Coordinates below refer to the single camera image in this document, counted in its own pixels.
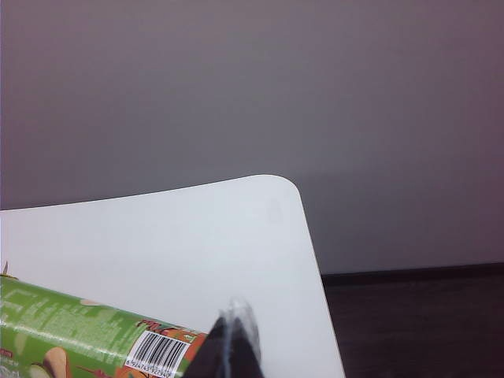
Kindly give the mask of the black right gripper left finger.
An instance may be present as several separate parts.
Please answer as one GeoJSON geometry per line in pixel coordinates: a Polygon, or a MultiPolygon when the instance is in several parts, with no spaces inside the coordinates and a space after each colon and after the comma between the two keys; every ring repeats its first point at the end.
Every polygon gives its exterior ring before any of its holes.
{"type": "Polygon", "coordinates": [[[189,364],[184,378],[231,376],[231,320],[220,313],[210,333],[189,364]]]}

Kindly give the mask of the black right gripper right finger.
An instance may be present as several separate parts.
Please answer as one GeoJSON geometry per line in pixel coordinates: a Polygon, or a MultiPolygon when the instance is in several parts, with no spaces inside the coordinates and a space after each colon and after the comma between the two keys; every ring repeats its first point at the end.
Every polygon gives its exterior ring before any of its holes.
{"type": "Polygon", "coordinates": [[[226,312],[226,377],[263,377],[258,324],[242,298],[233,298],[226,312]]]}

